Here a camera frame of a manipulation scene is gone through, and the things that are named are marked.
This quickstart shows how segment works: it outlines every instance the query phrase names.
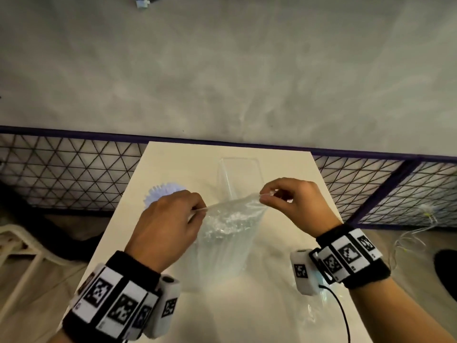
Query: wire mesh panel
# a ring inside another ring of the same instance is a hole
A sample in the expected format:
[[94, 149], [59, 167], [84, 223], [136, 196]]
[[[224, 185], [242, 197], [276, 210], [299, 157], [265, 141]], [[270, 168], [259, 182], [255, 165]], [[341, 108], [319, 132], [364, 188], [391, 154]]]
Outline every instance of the wire mesh panel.
[[433, 207], [439, 226], [457, 227], [455, 164], [423, 162], [361, 222], [426, 226], [429, 219], [423, 207]]
[[314, 156], [328, 190], [346, 221], [402, 161]]
[[145, 144], [0, 135], [0, 179], [32, 206], [112, 211]]

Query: black cable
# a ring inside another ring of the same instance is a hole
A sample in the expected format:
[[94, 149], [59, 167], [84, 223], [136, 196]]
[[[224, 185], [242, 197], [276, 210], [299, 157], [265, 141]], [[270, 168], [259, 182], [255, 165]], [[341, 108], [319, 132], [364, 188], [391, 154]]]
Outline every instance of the black cable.
[[349, 325], [348, 325], [348, 323], [347, 323], [346, 314], [345, 314], [345, 312], [344, 312], [344, 309], [343, 309], [343, 306], [341, 305], [340, 300], [338, 300], [338, 297], [336, 296], [336, 294], [335, 294], [330, 288], [327, 288], [327, 287], [324, 286], [324, 285], [319, 285], [319, 288], [326, 289], [326, 290], [330, 291], [330, 293], [331, 293], [331, 294], [333, 295], [333, 297], [335, 298], [336, 302], [338, 302], [338, 305], [340, 305], [341, 313], [343, 313], [344, 323], [346, 324], [347, 343], [351, 343], [351, 334], [349, 333]]

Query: white table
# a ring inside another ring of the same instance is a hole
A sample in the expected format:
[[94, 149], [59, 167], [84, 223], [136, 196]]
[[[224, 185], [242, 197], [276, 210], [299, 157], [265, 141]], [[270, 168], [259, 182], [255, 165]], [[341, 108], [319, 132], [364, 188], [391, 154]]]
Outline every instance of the white table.
[[[98, 263], [124, 249], [152, 186], [177, 182], [200, 193], [207, 205], [216, 203], [218, 162], [224, 157], [257, 158], [266, 182], [278, 177], [316, 182], [338, 214], [309, 152], [150, 142], [81, 283]], [[205, 293], [182, 293], [169, 333], [157, 341], [345, 342], [345, 324], [334, 298], [328, 294], [323, 302], [320, 297], [300, 295], [294, 286], [289, 253], [315, 246], [312, 237], [268, 209], [246, 270]], [[340, 285], [334, 289], [348, 317], [352, 342], [371, 342], [348, 291]], [[145, 336], [138, 340], [147, 341]]]

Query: clear plastic bag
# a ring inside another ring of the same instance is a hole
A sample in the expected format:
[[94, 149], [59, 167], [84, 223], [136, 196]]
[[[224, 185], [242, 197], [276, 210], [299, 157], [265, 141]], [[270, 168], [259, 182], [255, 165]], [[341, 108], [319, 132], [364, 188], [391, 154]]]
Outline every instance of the clear plastic bag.
[[186, 291], [207, 288], [236, 277], [244, 267], [266, 206], [259, 194], [208, 208], [197, 240], [173, 265]]

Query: wooden floor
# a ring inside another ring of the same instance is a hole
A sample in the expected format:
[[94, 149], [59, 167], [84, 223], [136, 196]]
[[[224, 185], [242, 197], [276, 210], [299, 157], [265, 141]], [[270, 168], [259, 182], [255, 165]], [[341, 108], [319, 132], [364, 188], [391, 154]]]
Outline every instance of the wooden floor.
[[[85, 239], [102, 231], [109, 218], [51, 217], [76, 238]], [[384, 255], [401, 232], [367, 230], [366, 234]], [[395, 280], [433, 317], [457, 338], [457, 302], [439, 283], [432, 257], [439, 249], [457, 249], [457, 234], [425, 232], [427, 244], [422, 253], [397, 251]], [[30, 260], [7, 260], [0, 268], [0, 306], [14, 288]], [[55, 332], [76, 287], [85, 264], [62, 267], [44, 261], [25, 290], [16, 309], [0, 324], [0, 342], [45, 343]]]

